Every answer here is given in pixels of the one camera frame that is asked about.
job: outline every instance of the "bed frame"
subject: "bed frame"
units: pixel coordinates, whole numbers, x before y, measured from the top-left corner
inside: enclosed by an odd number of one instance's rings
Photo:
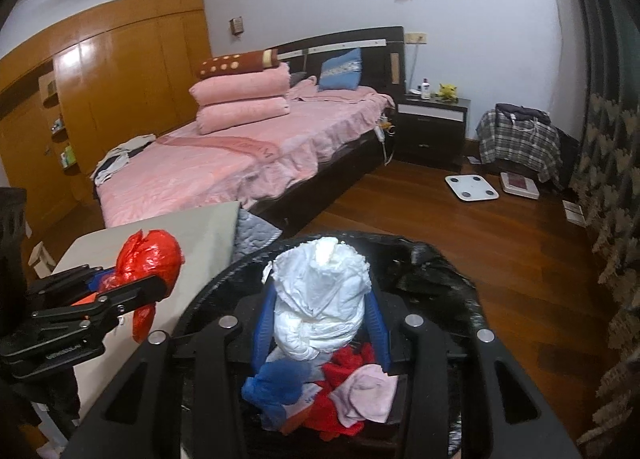
[[[368,28],[314,36],[278,48],[290,71],[319,76],[322,62],[351,49],[362,48],[361,85],[388,94],[396,103],[404,95],[404,29]],[[382,148],[373,131],[341,147],[318,167],[311,179],[289,188],[276,199],[257,202],[249,209],[274,226],[283,237],[295,235],[362,176],[383,162]]]

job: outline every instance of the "stack of folded blankets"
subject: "stack of folded blankets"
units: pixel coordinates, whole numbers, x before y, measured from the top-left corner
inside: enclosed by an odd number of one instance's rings
[[[200,78],[189,89],[200,106],[200,134],[289,113],[289,65],[278,63],[274,49],[211,58],[203,62]]]

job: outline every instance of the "electrical outlet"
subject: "electrical outlet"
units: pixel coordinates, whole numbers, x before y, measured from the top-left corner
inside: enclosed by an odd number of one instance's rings
[[[404,43],[405,44],[426,44],[427,34],[426,33],[405,33]]]

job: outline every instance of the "plaid cloth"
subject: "plaid cloth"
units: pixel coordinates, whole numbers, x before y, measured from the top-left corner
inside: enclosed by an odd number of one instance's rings
[[[476,128],[480,160],[510,160],[538,173],[540,182],[553,180],[559,186],[560,139],[552,125],[537,120],[513,120],[495,110],[484,113]]]

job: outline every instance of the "rolled pink quilt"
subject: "rolled pink quilt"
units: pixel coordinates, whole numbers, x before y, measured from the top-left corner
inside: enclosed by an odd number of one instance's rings
[[[189,93],[198,105],[282,96],[289,90],[289,65],[257,73],[222,75],[194,84]]]
[[[221,80],[225,78],[219,76],[209,78],[209,80]],[[214,104],[201,108],[196,116],[196,124],[200,134],[209,134],[209,132],[221,131],[229,127],[237,125],[250,124],[260,122],[276,116],[289,114],[289,104],[282,97],[264,98],[260,100],[243,100],[241,102],[225,102],[223,104]]]

